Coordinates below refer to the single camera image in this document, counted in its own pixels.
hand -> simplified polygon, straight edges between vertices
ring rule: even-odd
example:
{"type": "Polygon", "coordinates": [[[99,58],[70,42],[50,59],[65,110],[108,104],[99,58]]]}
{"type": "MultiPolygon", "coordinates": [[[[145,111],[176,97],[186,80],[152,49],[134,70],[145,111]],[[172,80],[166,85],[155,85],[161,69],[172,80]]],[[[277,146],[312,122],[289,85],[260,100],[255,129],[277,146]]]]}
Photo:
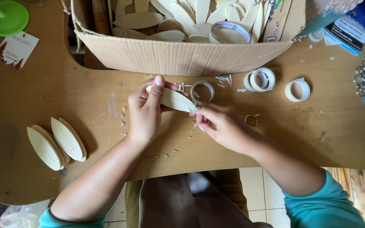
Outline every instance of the hand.
{"type": "Polygon", "coordinates": [[[178,90],[177,85],[165,81],[162,75],[157,75],[155,79],[145,81],[136,91],[129,95],[130,127],[127,137],[134,143],[148,146],[158,134],[161,124],[161,113],[163,111],[174,111],[174,109],[160,104],[164,87],[174,91],[178,90]],[[150,94],[146,92],[146,88],[149,85],[152,85],[150,94]]]}
{"type": "Polygon", "coordinates": [[[230,107],[208,104],[198,107],[197,113],[189,115],[197,116],[198,125],[217,143],[238,153],[249,155],[248,152],[255,149],[263,137],[230,107]]]}

wooden table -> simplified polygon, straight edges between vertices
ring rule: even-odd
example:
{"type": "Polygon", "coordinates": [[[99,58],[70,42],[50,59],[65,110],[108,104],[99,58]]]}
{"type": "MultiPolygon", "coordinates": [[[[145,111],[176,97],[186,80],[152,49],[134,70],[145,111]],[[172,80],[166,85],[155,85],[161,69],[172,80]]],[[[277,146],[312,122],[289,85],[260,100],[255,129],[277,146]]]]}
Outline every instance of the wooden table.
{"type": "MultiPolygon", "coordinates": [[[[43,8],[27,8],[30,21],[25,31],[40,41],[20,72],[0,63],[0,202],[10,205],[56,197],[117,143],[129,126],[128,110],[126,126],[120,126],[120,109],[128,105],[128,95],[150,77],[78,65],[66,47],[67,20],[61,3],[45,1],[43,8]],[[118,112],[115,116],[108,109],[113,104],[118,112]],[[50,117],[62,117],[76,129],[89,154],[85,162],[72,161],[66,171],[58,172],[39,159],[26,127],[37,124],[51,132],[50,117]]],[[[214,76],[165,79],[190,85],[209,81],[216,90],[214,103],[234,106],[241,117],[260,114],[255,130],[320,166],[365,169],[365,104],[355,94],[353,83],[354,69],[363,56],[306,37],[265,65],[276,75],[270,92],[236,92],[244,88],[245,73],[232,74],[233,85],[225,88],[216,86],[214,76]],[[301,77],[312,93],[306,101],[294,103],[285,97],[284,87],[301,77]]],[[[253,159],[218,145],[198,128],[191,133],[192,120],[181,111],[164,113],[159,137],[142,155],[129,180],[259,166],[253,159]]]]}

gold ring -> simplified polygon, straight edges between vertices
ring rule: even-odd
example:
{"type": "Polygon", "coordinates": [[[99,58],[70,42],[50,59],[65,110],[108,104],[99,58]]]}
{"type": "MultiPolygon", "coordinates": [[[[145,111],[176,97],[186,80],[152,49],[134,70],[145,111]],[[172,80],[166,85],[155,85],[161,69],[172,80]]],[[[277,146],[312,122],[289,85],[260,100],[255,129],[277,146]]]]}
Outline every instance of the gold ring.
{"type": "Polygon", "coordinates": [[[255,126],[257,126],[257,124],[258,124],[258,119],[257,119],[257,117],[255,117],[255,116],[253,116],[253,115],[247,115],[247,116],[246,116],[246,118],[245,118],[245,123],[247,123],[247,125],[249,125],[250,127],[255,127],[255,126]],[[252,126],[252,125],[248,124],[248,123],[246,122],[247,117],[253,117],[253,118],[256,120],[256,125],[252,126]]]}

person's left hand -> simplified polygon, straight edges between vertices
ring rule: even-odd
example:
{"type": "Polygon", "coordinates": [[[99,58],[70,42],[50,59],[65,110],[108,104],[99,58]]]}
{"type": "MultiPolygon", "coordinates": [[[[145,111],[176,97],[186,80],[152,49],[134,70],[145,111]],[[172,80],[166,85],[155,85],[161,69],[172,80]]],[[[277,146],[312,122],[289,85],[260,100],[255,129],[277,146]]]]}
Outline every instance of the person's left hand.
{"type": "MultiPolygon", "coordinates": [[[[154,80],[145,81],[129,95],[130,127],[127,137],[134,143],[148,146],[158,134],[161,113],[163,111],[174,111],[174,109],[160,104],[164,87],[174,91],[178,90],[178,85],[165,81],[162,75],[157,75],[154,80]],[[149,85],[152,85],[152,88],[148,94],[146,88],[149,85]]],[[[189,97],[186,92],[180,93],[189,97]]]]}

pile of key rings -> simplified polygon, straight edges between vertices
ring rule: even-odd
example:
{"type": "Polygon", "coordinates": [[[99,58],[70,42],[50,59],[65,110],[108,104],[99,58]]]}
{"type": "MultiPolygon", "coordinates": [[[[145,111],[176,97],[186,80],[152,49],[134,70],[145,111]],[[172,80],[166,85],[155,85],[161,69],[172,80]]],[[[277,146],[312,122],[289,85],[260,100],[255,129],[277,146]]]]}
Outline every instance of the pile of key rings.
{"type": "Polygon", "coordinates": [[[357,94],[359,96],[365,95],[365,57],[361,62],[361,66],[356,68],[357,75],[354,77],[354,82],[357,84],[357,94]]]}

